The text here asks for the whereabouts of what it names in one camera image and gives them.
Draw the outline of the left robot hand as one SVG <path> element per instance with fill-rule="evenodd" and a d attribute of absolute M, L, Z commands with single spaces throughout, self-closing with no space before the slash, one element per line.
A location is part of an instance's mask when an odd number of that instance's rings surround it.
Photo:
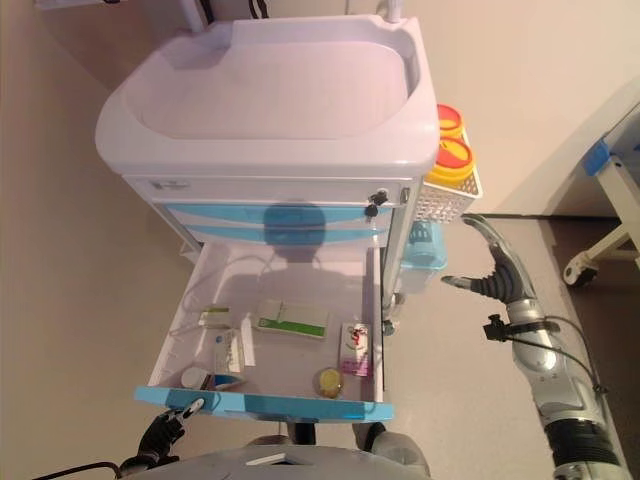
<path fill-rule="evenodd" d="M 184 409 L 168 410 L 158 415 L 143 434 L 138 454 L 155 460 L 169 455 L 172 446 L 186 432 L 184 423 L 198 413 L 205 404 L 203 398 L 198 398 Z"/>

